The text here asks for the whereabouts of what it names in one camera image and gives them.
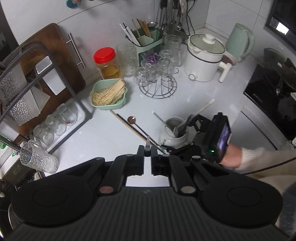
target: phone screen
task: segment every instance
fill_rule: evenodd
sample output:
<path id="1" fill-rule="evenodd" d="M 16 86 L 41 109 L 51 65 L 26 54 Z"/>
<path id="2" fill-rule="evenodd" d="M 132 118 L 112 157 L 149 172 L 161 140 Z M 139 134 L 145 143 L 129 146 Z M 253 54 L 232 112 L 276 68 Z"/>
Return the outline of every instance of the phone screen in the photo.
<path id="1" fill-rule="evenodd" d="M 217 143 L 219 160 L 222 160 L 222 158 L 224 157 L 230 134 L 231 134 L 231 130 L 230 130 L 229 124 L 225 123 Z"/>

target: green plastic basket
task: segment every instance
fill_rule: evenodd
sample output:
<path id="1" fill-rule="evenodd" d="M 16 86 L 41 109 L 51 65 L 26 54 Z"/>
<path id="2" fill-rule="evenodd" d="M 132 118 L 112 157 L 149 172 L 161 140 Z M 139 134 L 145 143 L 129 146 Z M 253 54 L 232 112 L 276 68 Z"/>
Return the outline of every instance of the green plastic basket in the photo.
<path id="1" fill-rule="evenodd" d="M 98 82 L 96 82 L 94 84 L 94 87 L 91 91 L 91 95 L 92 93 L 96 92 L 99 93 L 101 91 L 103 91 L 104 89 L 107 89 L 108 87 L 110 87 L 111 85 L 113 85 L 114 83 L 116 83 L 119 79 L 108 79 L 108 80 L 99 80 Z M 126 91 L 123 94 L 123 97 L 118 100 L 115 104 L 111 104 L 111 105 L 94 105 L 91 101 L 91 105 L 93 107 L 96 107 L 100 110 L 116 110 L 116 109 L 120 109 L 123 107 L 123 105 L 126 102 L 126 92 L 127 92 L 127 88 Z"/>

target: plastic jar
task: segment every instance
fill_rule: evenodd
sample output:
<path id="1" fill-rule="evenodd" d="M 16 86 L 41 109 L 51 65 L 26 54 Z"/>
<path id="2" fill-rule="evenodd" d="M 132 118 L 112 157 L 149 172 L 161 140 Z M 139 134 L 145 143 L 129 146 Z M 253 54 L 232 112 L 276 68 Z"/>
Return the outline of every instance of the plastic jar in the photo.
<path id="1" fill-rule="evenodd" d="M 101 70 L 104 79 L 122 77 L 115 56 L 115 50 L 111 47 L 101 48 L 94 54 L 94 61 L 96 66 Z"/>

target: circular black cover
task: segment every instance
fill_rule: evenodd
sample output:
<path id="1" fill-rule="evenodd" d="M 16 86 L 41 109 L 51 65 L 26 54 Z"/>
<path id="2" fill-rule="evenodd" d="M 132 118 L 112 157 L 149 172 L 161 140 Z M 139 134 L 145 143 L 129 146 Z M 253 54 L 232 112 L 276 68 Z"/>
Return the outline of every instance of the circular black cover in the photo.
<path id="1" fill-rule="evenodd" d="M 28 224 L 57 226 L 81 217 L 92 201 L 92 192 L 82 178 L 54 175 L 19 188 L 13 195 L 12 208 Z"/>
<path id="2" fill-rule="evenodd" d="M 282 197 L 272 186 L 238 175 L 214 178 L 202 194 L 202 204 L 218 221 L 236 227 L 275 223 Z"/>

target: wooden cutting board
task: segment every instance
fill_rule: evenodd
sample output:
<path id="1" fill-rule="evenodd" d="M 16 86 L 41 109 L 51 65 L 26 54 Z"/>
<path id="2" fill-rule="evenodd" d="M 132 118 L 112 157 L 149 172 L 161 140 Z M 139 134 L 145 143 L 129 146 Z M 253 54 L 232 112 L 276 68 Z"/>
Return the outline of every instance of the wooden cutting board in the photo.
<path id="1" fill-rule="evenodd" d="M 53 55 L 54 59 L 57 61 L 61 71 L 64 73 L 70 86 L 73 88 L 75 93 L 80 92 L 85 88 L 85 81 L 76 66 L 76 63 L 71 58 L 70 52 L 68 51 L 65 40 L 63 39 L 59 27 L 55 23 L 51 23 L 45 28 L 41 29 L 39 32 L 31 36 L 25 42 L 23 42 L 17 49 L 21 48 L 22 45 L 30 40 L 41 41 Z M 34 76 L 33 68 L 35 65 L 46 57 L 46 54 L 42 50 L 31 51 L 21 62 L 22 70 L 25 76 Z M 50 99 L 46 103 L 45 107 L 42 109 L 41 114 L 32 120 L 26 122 L 24 125 L 19 126 L 19 133 L 23 136 L 27 136 L 33 131 L 33 129 L 40 123 L 42 123 L 49 114 L 52 114 L 57 107 L 69 100 L 72 95 L 67 89 L 64 89 L 58 95 L 55 95 L 47 84 L 41 80 L 39 82 L 42 86 L 44 93 L 50 96 Z"/>

